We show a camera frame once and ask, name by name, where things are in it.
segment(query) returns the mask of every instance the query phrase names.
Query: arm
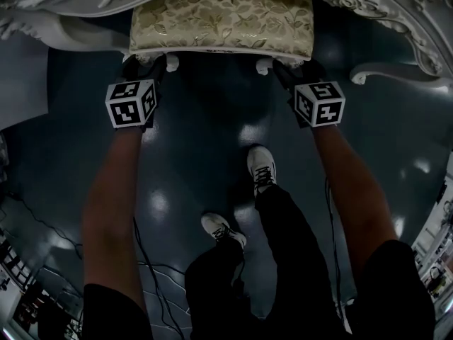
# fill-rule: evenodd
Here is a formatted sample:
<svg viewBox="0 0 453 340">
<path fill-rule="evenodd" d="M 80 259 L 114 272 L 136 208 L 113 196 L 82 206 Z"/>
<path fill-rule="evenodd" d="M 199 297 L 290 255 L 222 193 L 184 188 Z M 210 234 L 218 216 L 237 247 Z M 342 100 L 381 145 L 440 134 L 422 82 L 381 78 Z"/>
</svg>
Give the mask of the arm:
<svg viewBox="0 0 453 340">
<path fill-rule="evenodd" d="M 85 284 L 119 291 L 145 311 L 132 231 L 141 141 L 138 127 L 115 133 L 88 195 L 82 235 Z"/>
<path fill-rule="evenodd" d="M 398 237 L 384 192 L 338 128 L 318 127 L 313 134 L 345 230 L 357 283 L 373 252 Z"/>
</svg>

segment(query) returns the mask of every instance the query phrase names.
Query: black sleeve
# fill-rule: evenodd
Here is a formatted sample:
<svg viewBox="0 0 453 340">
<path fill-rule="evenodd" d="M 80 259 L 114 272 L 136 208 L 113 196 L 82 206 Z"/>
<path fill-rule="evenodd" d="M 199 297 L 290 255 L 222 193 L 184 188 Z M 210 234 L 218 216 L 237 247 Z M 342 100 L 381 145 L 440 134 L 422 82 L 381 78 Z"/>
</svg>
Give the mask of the black sleeve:
<svg viewBox="0 0 453 340">
<path fill-rule="evenodd" d="M 360 339 L 433 338 L 434 306 L 407 244 L 381 245 L 365 264 L 357 291 Z"/>
<path fill-rule="evenodd" d="M 84 289 L 82 339 L 153 339 L 149 320 L 132 299 L 101 285 Z"/>
</svg>

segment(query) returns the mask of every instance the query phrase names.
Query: upholstered bench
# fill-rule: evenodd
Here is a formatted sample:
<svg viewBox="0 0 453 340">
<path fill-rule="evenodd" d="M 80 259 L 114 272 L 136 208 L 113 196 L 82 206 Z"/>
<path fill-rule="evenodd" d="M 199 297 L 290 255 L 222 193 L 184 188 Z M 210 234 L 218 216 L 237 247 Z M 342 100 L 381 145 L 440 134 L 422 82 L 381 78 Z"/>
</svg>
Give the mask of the upholstered bench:
<svg viewBox="0 0 453 340">
<path fill-rule="evenodd" d="M 153 0 L 135 8 L 130 34 L 130 52 L 142 62 L 199 51 L 255 53 L 300 65 L 311 59 L 313 43 L 311 0 Z M 175 56 L 168 62 L 168 70 L 177 69 Z"/>
</svg>

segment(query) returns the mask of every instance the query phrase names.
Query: floral pattern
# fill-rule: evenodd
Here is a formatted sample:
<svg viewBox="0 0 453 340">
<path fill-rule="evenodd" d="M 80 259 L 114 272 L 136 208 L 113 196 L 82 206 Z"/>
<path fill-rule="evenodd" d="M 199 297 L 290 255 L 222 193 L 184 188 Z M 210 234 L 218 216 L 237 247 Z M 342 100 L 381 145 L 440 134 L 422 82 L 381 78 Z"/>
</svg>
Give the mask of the floral pattern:
<svg viewBox="0 0 453 340">
<path fill-rule="evenodd" d="M 313 42 L 311 0 L 153 0 L 134 10 L 130 49 L 247 48 L 309 59 Z"/>
</svg>

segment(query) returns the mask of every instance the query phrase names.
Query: dark green floor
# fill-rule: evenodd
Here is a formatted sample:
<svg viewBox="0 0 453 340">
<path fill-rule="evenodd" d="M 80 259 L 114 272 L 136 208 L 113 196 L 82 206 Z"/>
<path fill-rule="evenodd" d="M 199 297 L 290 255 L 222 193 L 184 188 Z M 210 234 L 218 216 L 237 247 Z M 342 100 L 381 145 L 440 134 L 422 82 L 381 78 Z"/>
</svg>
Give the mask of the dark green floor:
<svg viewBox="0 0 453 340">
<path fill-rule="evenodd" d="M 452 95 L 382 77 L 370 77 L 364 86 L 351 83 L 349 71 L 356 64 L 413 61 L 403 37 L 377 23 L 316 2 L 315 36 L 314 58 L 347 98 L 340 128 L 379 179 L 393 218 L 403 225 L 401 238 L 411 244 L 445 176 L 452 146 Z M 114 52 L 51 50 L 50 114 L 6 131 L 8 187 L 19 192 L 39 218 L 78 242 L 82 205 L 114 132 L 104 99 L 121 59 Z M 332 280 L 335 272 L 324 173 L 311 131 L 297 127 L 288 94 L 272 73 L 256 73 L 256 60 L 242 55 L 180 56 L 180 69 L 167 74 L 161 86 L 164 98 L 154 129 L 144 138 L 136 214 L 150 259 L 181 270 L 214 245 L 200 224 L 204 211 L 236 219 L 248 237 L 244 278 L 253 312 L 266 316 L 276 273 L 253 208 L 245 164 L 250 144 L 261 143 L 273 153 L 278 183 L 304 211 Z M 33 268 L 46 263 L 57 269 L 82 291 L 82 265 L 70 245 L 33 222 L 19 204 L 5 202 L 4 210 L 8 218 L 2 225 L 17 236 L 11 242 L 21 256 Z M 284 217 L 275 219 L 285 225 Z M 355 286 L 338 220 L 336 234 L 342 297 L 347 300 Z M 304 268 L 309 255 L 301 253 L 294 265 Z M 305 276 L 312 276 L 310 268 L 305 270 Z M 154 291 L 145 268 L 142 278 L 144 289 Z M 174 278 L 183 283 L 181 277 Z M 169 300 L 186 308 L 183 291 L 159 279 Z M 156 298 L 146 299 L 151 322 L 161 324 Z M 187 315 L 174 313 L 182 327 L 190 326 Z M 177 338 L 159 328 L 155 335 Z"/>
</svg>

